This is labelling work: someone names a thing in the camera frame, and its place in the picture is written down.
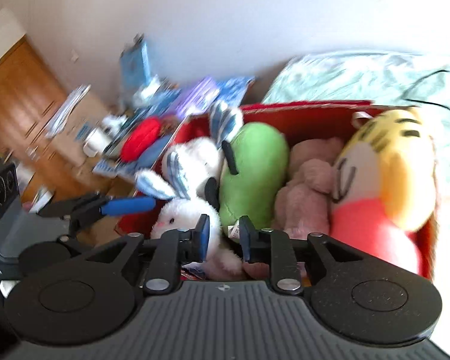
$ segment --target white mug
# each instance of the white mug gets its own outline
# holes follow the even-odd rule
[[[88,157],[95,157],[99,153],[102,154],[111,142],[111,138],[100,128],[94,128],[85,138],[83,152]]]

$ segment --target red round object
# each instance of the red round object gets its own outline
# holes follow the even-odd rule
[[[130,137],[122,147],[120,158],[122,161],[136,161],[140,155],[147,150],[160,134],[160,120],[158,117],[149,117],[145,119],[132,132]]]

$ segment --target plush toy tag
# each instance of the plush toy tag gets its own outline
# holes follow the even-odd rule
[[[228,238],[233,239],[240,239],[240,225],[239,221],[236,221],[233,226],[228,227]]]

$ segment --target metal screw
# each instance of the metal screw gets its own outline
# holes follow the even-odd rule
[[[145,287],[152,291],[163,291],[168,288],[170,283],[165,279],[151,279],[145,283]]]
[[[295,291],[300,288],[300,282],[295,279],[282,279],[277,283],[277,287],[284,291]]]

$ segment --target wooden door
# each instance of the wooden door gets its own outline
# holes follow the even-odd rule
[[[87,188],[72,176],[72,166],[44,136],[45,126],[67,95],[25,38],[0,60],[0,139],[13,155],[46,180],[58,198]]]

